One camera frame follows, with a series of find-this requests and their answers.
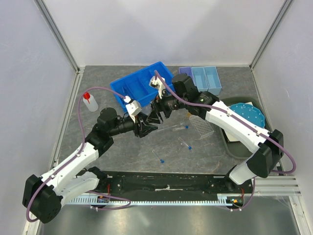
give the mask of white bottle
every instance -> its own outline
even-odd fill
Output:
[[[93,95],[89,94],[88,92],[83,95],[83,102],[86,104],[87,108],[91,112],[95,112],[99,108],[97,101],[94,99]]]

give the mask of robotic arm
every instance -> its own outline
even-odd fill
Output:
[[[152,110],[149,115],[142,113],[140,104],[129,97],[124,99],[128,103],[126,105],[129,113],[127,117],[117,115],[116,110],[113,108],[103,109],[97,119],[97,123],[86,137],[80,154],[77,154],[80,149],[78,148],[57,167],[41,177],[32,175],[26,180],[23,205],[27,207],[40,185],[49,177],[52,178],[42,187],[30,207],[30,211],[43,223],[51,221],[68,201],[86,191],[95,189],[100,180],[107,178],[107,174],[96,167],[89,169],[80,177],[75,178],[75,176],[112,146],[112,136],[133,131],[135,136],[145,137],[157,129],[157,126],[152,125],[152,123],[160,124],[163,122],[160,113],[164,113],[164,116],[169,118],[173,110],[183,108],[193,115],[220,126],[240,140],[253,154],[248,160],[235,166],[226,174],[225,186],[229,191],[255,176],[266,178],[269,175],[283,153],[278,147],[259,134],[262,133],[269,136],[280,145],[283,145],[281,132],[274,130],[270,133],[266,129],[254,126],[254,124],[230,110],[213,94],[198,92],[191,77],[186,74],[175,76],[172,83],[176,95],[181,99],[197,104],[209,104],[227,110],[227,113],[225,114],[215,109],[187,105],[168,94],[159,78],[155,79],[153,77],[150,85],[158,89],[158,95],[151,102]],[[230,118],[230,115],[236,116],[249,126],[253,126],[254,129],[257,129],[257,133],[251,131],[246,125]]]

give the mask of workbench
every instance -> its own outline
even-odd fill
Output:
[[[82,92],[93,86],[109,87],[112,81],[141,68],[143,66],[85,68],[62,142],[59,162],[71,154],[82,141],[77,120],[77,102]],[[178,67],[169,66],[168,69],[173,75],[178,74]],[[218,67],[217,70],[223,87],[219,98],[249,96],[258,99],[250,68]],[[99,112],[103,108],[113,107],[119,115],[124,114],[110,92],[96,90],[90,93],[97,100],[99,111],[91,113],[84,104],[81,104],[81,117],[86,134],[96,124]],[[211,125],[214,134],[201,140],[198,132],[190,124],[188,129],[173,132],[171,126],[189,121],[186,114],[186,110],[172,112],[171,117],[166,119],[163,125],[159,125],[158,131],[141,139],[136,138],[133,132],[114,136],[113,146],[88,167],[97,166],[103,171],[226,174],[242,161],[226,153],[222,136],[214,124]],[[189,150],[180,144],[179,137],[190,144],[192,149]],[[152,150],[155,150],[165,163],[161,164]],[[237,214],[203,206],[141,206],[105,212],[95,212],[88,207],[65,206],[53,221],[44,226],[44,234],[296,235],[299,233],[288,197],[254,197],[251,204]]]

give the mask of purple hose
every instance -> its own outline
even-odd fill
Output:
[[[208,105],[208,104],[195,104],[195,103],[190,103],[188,101],[183,100],[182,98],[180,98],[177,94],[175,94],[174,91],[172,91],[172,89],[166,84],[166,82],[162,79],[162,77],[160,76],[160,74],[158,73],[158,71],[155,70],[155,79],[159,78],[161,80],[161,82],[163,83],[163,85],[166,87],[166,89],[176,98],[178,99],[180,102],[184,103],[184,104],[188,104],[191,106],[198,106],[198,107],[205,107],[205,108],[210,108],[210,109],[215,109],[218,111],[221,111],[222,113],[227,114],[227,111],[224,109],[221,109],[219,107],[215,107],[212,105]],[[256,129],[254,129],[252,126],[250,126],[249,124],[245,123],[244,121],[242,121],[240,118],[236,117],[235,115],[230,115],[233,119],[237,120],[238,122],[240,122],[242,125],[244,125],[245,127],[249,128],[251,131],[253,131],[254,133],[258,133],[258,131]],[[271,143],[275,144],[279,149],[281,149],[290,159],[290,161],[292,162],[292,169],[289,171],[279,171],[279,170],[273,170],[273,172],[277,172],[280,174],[291,174],[295,171],[296,169],[296,163],[294,161],[294,158],[292,157],[292,155],[283,147],[281,146],[279,143],[277,143],[276,141],[272,140],[270,137],[260,133],[259,134],[261,137],[267,139],[268,141],[270,141]]]
[[[51,174],[39,187],[38,189],[35,191],[35,193],[33,194],[33,196],[31,197],[29,203],[28,203],[28,206],[27,206],[27,209],[26,209],[26,219],[28,222],[35,222],[37,221],[38,219],[31,219],[29,217],[29,213],[30,213],[30,208],[36,198],[36,196],[38,195],[38,193],[40,192],[40,190],[50,181],[52,180],[52,177],[55,176],[57,173],[59,173],[62,169],[64,169],[64,167],[66,167],[68,164],[70,164],[75,158],[77,158],[77,154],[80,154],[83,149],[84,149],[84,146],[85,146],[85,132],[84,132],[84,129],[83,129],[83,124],[82,124],[82,120],[81,120],[81,117],[80,117],[80,103],[83,99],[83,95],[88,92],[88,91],[91,91],[91,90],[95,90],[95,89],[101,89],[101,90],[106,90],[106,91],[109,91],[109,92],[112,92],[116,95],[118,95],[119,97],[121,97],[122,99],[125,99],[125,96],[109,89],[109,88],[106,88],[106,87],[91,87],[91,88],[88,88],[87,90],[84,91],[84,93],[80,96],[79,98],[79,101],[78,101],[78,122],[79,122],[79,126],[80,126],[80,129],[82,131],[82,144],[81,144],[81,147],[80,149],[78,150],[78,152],[70,159],[68,160],[63,166],[61,166],[59,169],[57,169],[56,171],[53,172],[53,174]]]
[[[89,193],[94,193],[94,194],[97,194],[99,196],[104,196],[104,197],[107,197],[107,198],[113,198],[113,199],[117,199],[117,200],[122,200],[122,201],[127,201],[128,203],[126,205],[123,205],[123,206],[120,206],[120,207],[113,207],[113,208],[97,208],[98,211],[113,211],[113,210],[119,210],[119,209],[123,209],[123,208],[126,208],[126,207],[129,207],[131,205],[131,200],[129,199],[126,199],[126,198],[122,198],[122,197],[114,197],[114,196],[111,196],[111,195],[106,195],[106,194],[103,194],[103,193],[100,193],[100,192],[96,192],[96,191],[88,191]]]

